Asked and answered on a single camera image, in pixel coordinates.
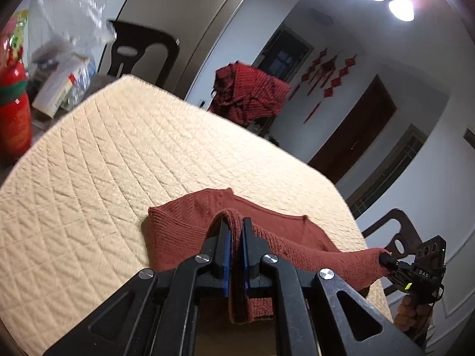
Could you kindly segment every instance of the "window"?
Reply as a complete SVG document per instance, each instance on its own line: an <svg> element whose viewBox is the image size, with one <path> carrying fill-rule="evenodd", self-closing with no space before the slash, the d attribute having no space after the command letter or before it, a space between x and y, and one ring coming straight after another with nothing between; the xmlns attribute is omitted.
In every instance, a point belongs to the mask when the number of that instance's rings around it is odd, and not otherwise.
<svg viewBox="0 0 475 356"><path fill-rule="evenodd" d="M411 125L373 174L346 200L356 219L381 197L419 152L426 136Z"/></svg>
<svg viewBox="0 0 475 356"><path fill-rule="evenodd" d="M289 82L313 48L286 27L280 27L254 62L261 71Z"/></svg>

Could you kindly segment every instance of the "cable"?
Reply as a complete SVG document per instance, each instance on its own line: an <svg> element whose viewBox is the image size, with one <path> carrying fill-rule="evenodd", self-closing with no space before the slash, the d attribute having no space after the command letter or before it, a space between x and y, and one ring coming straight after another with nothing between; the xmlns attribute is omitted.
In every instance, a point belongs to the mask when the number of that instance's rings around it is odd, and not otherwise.
<svg viewBox="0 0 475 356"><path fill-rule="evenodd" d="M429 317L431 317L432 312L433 312L433 310L434 310L434 304L435 304L435 303L432 303L432 305L430 306L429 314L427 315L426 319L424 320L424 323L420 326L419 331L416 332L416 334L411 337L412 340L417 340L417 338L418 338L420 335L422 335L423 330L424 330L424 327L425 327L426 324L427 324L427 320L429 320Z"/></svg>

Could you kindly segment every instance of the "human hand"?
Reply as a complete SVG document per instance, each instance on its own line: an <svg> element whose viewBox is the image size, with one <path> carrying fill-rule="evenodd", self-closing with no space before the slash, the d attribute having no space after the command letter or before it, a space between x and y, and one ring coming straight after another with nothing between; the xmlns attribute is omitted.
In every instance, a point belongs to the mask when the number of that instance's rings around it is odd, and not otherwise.
<svg viewBox="0 0 475 356"><path fill-rule="evenodd" d="M394 325L402 332L415 328L417 333L426 333L432 320L432 307L430 305L411 306L412 297L405 296L401 305L398 306L398 314L394 319Z"/></svg>

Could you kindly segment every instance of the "chair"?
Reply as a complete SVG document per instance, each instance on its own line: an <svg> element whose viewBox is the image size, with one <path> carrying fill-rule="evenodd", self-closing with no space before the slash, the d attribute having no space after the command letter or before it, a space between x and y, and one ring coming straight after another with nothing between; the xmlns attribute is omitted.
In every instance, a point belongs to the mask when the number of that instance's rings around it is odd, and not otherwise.
<svg viewBox="0 0 475 356"><path fill-rule="evenodd" d="M396 260L403 259L404 257L410 254L416 254L417 247L422 244L419 234L417 233L414 225L409 220L409 217L400 209L392 209L373 225L367 228L363 233L363 237L367 238L379 228L383 227L391 219L398 221L401 224L401 229L397 232L393 238L391 238L390 243L385 247L388 252L392 253L392 256ZM403 251L400 252L396 246L396 240L401 242ZM385 296L395 292L397 288L394 285L384 288Z"/></svg>
<svg viewBox="0 0 475 356"><path fill-rule="evenodd" d="M163 44L167 48L168 55L155 82L157 87L163 87L178 57L180 41L158 29L118 20L109 21L117 33L117 39L112 45L111 67L107 74L113 77L120 77L124 73L130 73L135 63L144 55L147 47L152 44ZM119 47L123 46L132 48L134 52L131 52L131 54L118 52ZM122 70L120 75L117 76L121 65Z"/></svg>

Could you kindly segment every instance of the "red clothing pile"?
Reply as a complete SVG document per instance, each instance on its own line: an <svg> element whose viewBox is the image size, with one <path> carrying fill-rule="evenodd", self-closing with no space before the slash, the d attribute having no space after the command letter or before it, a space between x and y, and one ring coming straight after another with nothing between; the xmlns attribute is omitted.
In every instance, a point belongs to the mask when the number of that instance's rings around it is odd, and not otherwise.
<svg viewBox="0 0 475 356"><path fill-rule="evenodd" d="M205 189L159 207L149 208L148 239L151 266L157 271L176 268L183 260L200 252L203 241L219 228L226 216L232 234L231 294L232 322L253 321L272 315L272 301L245 299L239 247L242 219L252 219L254 233L267 240L273 253L296 268L316 272L331 268L356 290L364 289L388 275L379 265L384 249L340 252L325 232L304 216L290 216L264 209L235 196L231 189Z"/></svg>
<svg viewBox="0 0 475 356"><path fill-rule="evenodd" d="M289 84L236 61L216 71L209 111L246 127L258 117L278 115L289 89Z"/></svg>

